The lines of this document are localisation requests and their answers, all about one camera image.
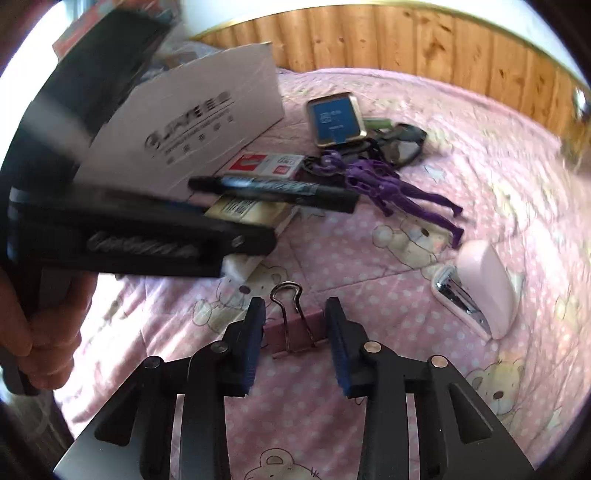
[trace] finger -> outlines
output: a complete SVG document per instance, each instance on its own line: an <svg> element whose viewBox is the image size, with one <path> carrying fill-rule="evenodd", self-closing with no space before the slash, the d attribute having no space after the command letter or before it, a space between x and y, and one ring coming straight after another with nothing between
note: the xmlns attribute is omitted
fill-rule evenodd
<svg viewBox="0 0 591 480"><path fill-rule="evenodd" d="M0 268L0 345L16 356L26 356L32 346L31 329L10 279Z"/></svg>
<svg viewBox="0 0 591 480"><path fill-rule="evenodd" d="M27 375L51 375L64 368L76 349L80 346L82 339L80 334L75 340L66 346L58 348L33 348L28 356L18 359L19 370Z"/></svg>
<svg viewBox="0 0 591 480"><path fill-rule="evenodd" d="M72 358L67 365L52 375L29 377L29 381L33 387L40 390L57 390L63 387L74 370L74 359Z"/></svg>
<svg viewBox="0 0 591 480"><path fill-rule="evenodd" d="M31 317L34 346L68 345L80 331L96 288L96 274L73 278L63 302Z"/></svg>

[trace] purple action figure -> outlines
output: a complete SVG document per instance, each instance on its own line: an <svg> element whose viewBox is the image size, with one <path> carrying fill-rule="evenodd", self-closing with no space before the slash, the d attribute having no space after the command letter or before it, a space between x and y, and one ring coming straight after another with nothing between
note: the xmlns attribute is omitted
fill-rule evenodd
<svg viewBox="0 0 591 480"><path fill-rule="evenodd" d="M350 165L346 165L340 154L331 150L323 155L322 163L317 166L317 169L320 174L345 170L347 188L367 195L382 210L386 217L394 213L388 205L392 203L410 215L449 230L452 233L452 248L459 246L464 233L463 228L455 226L447 218L438 213L425 210L410 198L428 200L429 202L449 207L452 209L454 217L459 216L463 208L451 202L443 195L424 192L400 180L400 175L388 164L378 160L360 159Z"/></svg>

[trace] bolt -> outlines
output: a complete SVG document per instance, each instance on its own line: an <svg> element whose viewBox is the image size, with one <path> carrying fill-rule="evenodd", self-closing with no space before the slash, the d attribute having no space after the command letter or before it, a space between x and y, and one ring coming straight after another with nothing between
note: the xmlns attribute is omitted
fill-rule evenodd
<svg viewBox="0 0 591 480"><path fill-rule="evenodd" d="M146 360L142 362L144 368L156 368L160 365L162 360L157 356L149 356Z"/></svg>
<svg viewBox="0 0 591 480"><path fill-rule="evenodd" d="M367 353L378 353L382 346L378 342L365 342L363 348Z"/></svg>
<svg viewBox="0 0 591 480"><path fill-rule="evenodd" d="M238 248L244 243L244 235L238 235L234 240L232 240L232 247Z"/></svg>
<svg viewBox="0 0 591 480"><path fill-rule="evenodd" d="M431 363L437 368L445 368L449 364L447 358L442 355L435 355L433 358L431 358Z"/></svg>
<svg viewBox="0 0 591 480"><path fill-rule="evenodd" d="M211 349L214 353L224 353L226 350L228 350L228 344L218 340L217 342L212 343Z"/></svg>

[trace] bed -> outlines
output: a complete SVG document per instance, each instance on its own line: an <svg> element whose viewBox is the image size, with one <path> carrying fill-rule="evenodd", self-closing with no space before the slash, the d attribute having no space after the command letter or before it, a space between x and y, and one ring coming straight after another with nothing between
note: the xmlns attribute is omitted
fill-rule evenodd
<svg viewBox="0 0 591 480"><path fill-rule="evenodd" d="M562 167L560 141L542 126L457 86L372 69L278 78L285 118L247 151L314 153L303 105L342 91L356 94L366 116L428 132L423 159L402 177L463 206L464 240L490 240L521 280L512 329L484 342L430 293L433 271L457 253L445 231L401 213L385 219L366 199L353 215L304 210L244 285L100 275L72 377L55 392L74 436L146 356L192 355L240 319L252 296L278 318L269 292L293 280L304 288L304 308L336 296L348 318L400 355L448 357L538 465L591 387L589 180ZM414 479L411 397L408 411ZM337 386L328 347L276 360L262 349L251 394L226 401L233 479L283 472L279 480L354 480L364 415L363 401L345 399ZM173 478L179 431L175 424Z"/></svg>

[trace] red label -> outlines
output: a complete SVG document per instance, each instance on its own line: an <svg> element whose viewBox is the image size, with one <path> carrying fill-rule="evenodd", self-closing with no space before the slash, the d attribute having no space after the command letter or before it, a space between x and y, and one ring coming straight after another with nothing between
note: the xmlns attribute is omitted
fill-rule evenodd
<svg viewBox="0 0 591 480"><path fill-rule="evenodd" d="M273 173L277 173L278 175L285 175L287 172L289 172L290 168L286 165L279 165L275 170L273 170Z"/></svg>
<svg viewBox="0 0 591 480"><path fill-rule="evenodd" d="M228 170L254 171L266 155L243 155Z"/></svg>

